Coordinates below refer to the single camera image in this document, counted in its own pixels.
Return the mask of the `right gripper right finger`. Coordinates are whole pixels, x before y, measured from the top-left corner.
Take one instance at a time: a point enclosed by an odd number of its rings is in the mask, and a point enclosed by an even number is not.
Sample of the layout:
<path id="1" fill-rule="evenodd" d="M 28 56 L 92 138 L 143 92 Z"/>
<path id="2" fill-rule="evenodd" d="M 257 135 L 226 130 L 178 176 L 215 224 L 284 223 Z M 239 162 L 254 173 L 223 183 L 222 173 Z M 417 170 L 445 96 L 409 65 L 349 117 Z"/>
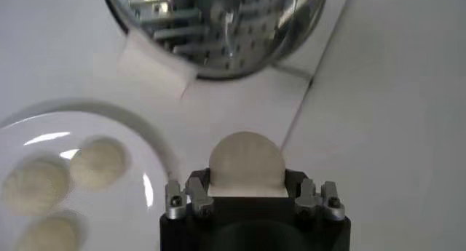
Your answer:
<path id="1" fill-rule="evenodd" d="M 285 188 L 294 201 L 295 213 L 305 220 L 323 218 L 331 222 L 345 219 L 345 206 L 338 196 L 336 183 L 325 181 L 317 191 L 313 179 L 303 172 L 287 169 Z"/>

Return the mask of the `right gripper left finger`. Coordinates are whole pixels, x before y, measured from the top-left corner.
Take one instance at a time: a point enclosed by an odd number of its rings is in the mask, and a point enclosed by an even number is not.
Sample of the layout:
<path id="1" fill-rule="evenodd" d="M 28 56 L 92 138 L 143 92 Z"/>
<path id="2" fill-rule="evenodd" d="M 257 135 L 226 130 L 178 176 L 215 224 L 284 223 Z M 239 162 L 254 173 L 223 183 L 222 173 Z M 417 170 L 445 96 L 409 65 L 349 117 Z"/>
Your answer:
<path id="1" fill-rule="evenodd" d="M 193 171 L 184 190 L 177 180 L 169 180 L 165 185 L 165 216 L 170 220 L 185 218 L 190 199 L 194 216 L 209 218 L 214 210 L 214 199 L 208 195 L 209 185 L 209 168 Z"/>

